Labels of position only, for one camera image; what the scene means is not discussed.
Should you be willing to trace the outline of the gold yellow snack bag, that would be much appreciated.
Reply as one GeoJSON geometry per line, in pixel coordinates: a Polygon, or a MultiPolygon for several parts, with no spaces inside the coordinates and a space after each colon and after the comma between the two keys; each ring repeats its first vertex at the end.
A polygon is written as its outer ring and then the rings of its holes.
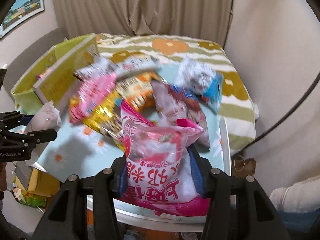
{"type": "Polygon", "coordinates": [[[76,107],[78,107],[80,98],[75,96],[69,101],[69,112],[71,123],[82,122],[89,128],[101,133],[103,136],[112,138],[118,146],[124,143],[122,124],[120,119],[120,104],[122,98],[114,90],[104,100],[94,107],[88,117],[80,117],[76,107]]]}

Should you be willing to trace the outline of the white cartoon snack bag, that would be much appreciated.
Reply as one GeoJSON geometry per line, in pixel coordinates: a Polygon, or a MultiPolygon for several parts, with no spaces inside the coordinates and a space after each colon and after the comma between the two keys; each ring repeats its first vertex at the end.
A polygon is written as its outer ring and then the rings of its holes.
{"type": "Polygon", "coordinates": [[[159,70],[159,59],[149,55],[133,55],[120,63],[95,56],[93,63],[79,68],[73,72],[73,76],[80,81],[88,80],[94,76],[114,73],[116,80],[122,80],[144,72],[159,70]]]}

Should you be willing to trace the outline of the grey headboard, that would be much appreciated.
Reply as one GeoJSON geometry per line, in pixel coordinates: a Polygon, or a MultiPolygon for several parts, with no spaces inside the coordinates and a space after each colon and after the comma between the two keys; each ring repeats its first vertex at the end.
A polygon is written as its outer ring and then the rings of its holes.
{"type": "Polygon", "coordinates": [[[25,71],[52,46],[62,42],[64,35],[61,28],[56,28],[39,38],[25,49],[7,68],[3,87],[9,94],[11,89],[25,71]]]}

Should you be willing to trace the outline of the orange white snack bag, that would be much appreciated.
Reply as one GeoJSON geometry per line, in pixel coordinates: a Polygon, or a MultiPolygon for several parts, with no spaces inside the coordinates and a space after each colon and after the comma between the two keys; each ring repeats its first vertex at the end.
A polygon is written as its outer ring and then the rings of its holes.
{"type": "Polygon", "coordinates": [[[155,107],[151,80],[161,81],[156,72],[144,72],[128,77],[116,84],[116,91],[137,112],[145,108],[155,107]]]}

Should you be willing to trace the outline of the daisy print tablecloth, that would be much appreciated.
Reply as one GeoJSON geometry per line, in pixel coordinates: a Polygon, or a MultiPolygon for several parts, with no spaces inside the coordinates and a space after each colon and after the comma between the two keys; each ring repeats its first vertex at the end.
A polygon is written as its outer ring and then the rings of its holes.
{"type": "MultiPolygon", "coordinates": [[[[210,148],[197,144],[195,147],[200,156],[207,158],[213,167],[230,173],[230,155],[223,150],[226,132],[221,133],[219,122],[222,117],[216,115],[203,101],[200,106],[206,116],[210,138],[210,148]]],[[[103,168],[110,167],[114,159],[123,155],[115,142],[102,134],[89,129],[84,124],[71,124],[69,112],[61,114],[61,127],[57,138],[47,144],[35,148],[33,156],[27,164],[47,172],[60,181],[65,181],[71,174],[80,178],[90,177],[103,168]]]]}

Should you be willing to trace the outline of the green cardboard box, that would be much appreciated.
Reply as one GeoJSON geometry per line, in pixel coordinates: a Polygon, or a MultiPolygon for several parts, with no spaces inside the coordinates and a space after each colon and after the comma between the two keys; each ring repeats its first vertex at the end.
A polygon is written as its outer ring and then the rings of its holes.
{"type": "Polygon", "coordinates": [[[63,41],[39,57],[10,91],[15,108],[33,115],[52,101],[63,112],[80,86],[74,71],[90,65],[99,55],[96,36],[91,33],[63,41]]]}

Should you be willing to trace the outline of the pink marshmallow bag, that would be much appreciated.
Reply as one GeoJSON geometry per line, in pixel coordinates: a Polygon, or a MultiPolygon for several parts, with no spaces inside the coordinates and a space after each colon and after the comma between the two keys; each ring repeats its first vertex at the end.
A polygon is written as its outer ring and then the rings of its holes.
{"type": "Polygon", "coordinates": [[[89,117],[116,84],[116,74],[92,77],[82,83],[77,93],[69,100],[70,123],[89,117]]]}

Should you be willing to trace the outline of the pink white candy bag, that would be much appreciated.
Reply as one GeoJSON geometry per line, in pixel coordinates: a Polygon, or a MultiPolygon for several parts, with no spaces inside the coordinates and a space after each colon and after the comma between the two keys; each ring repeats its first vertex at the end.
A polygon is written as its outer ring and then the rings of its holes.
{"type": "Polygon", "coordinates": [[[187,152],[203,128],[187,119],[179,119],[178,126],[155,126],[125,100],[120,117],[127,167],[121,200],[157,213],[205,216],[210,201],[196,191],[187,152]]]}

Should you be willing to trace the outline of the framed houses picture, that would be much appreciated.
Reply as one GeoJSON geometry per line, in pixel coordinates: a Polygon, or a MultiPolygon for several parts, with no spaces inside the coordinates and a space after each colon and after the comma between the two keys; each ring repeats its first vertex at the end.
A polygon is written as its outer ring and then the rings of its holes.
{"type": "Polygon", "coordinates": [[[16,0],[1,23],[1,38],[20,24],[44,11],[44,0],[16,0]]]}

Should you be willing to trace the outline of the grey red snack bag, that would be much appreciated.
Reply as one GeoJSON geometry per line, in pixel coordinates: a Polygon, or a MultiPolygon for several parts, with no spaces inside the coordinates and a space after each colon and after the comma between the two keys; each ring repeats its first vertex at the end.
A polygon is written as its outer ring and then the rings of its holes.
{"type": "Polygon", "coordinates": [[[186,88],[162,81],[151,80],[150,84],[160,117],[159,123],[164,126],[176,126],[177,119],[188,119],[204,129],[197,142],[209,147],[207,120],[196,95],[186,88]]]}

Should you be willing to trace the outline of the beige curtain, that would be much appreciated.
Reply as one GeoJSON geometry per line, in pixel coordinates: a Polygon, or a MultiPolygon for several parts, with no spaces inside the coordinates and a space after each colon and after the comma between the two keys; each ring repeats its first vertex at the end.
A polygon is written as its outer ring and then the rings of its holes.
{"type": "Polygon", "coordinates": [[[178,35],[224,45],[233,0],[53,0],[68,38],[87,33],[178,35]]]}

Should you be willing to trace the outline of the blue white snack bag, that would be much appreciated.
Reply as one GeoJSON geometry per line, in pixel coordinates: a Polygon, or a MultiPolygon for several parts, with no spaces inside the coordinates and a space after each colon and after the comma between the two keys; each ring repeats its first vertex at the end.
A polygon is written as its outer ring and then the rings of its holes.
{"type": "Polygon", "coordinates": [[[180,62],[175,85],[199,95],[217,114],[221,106],[223,80],[223,75],[209,64],[185,57],[180,62]]]}

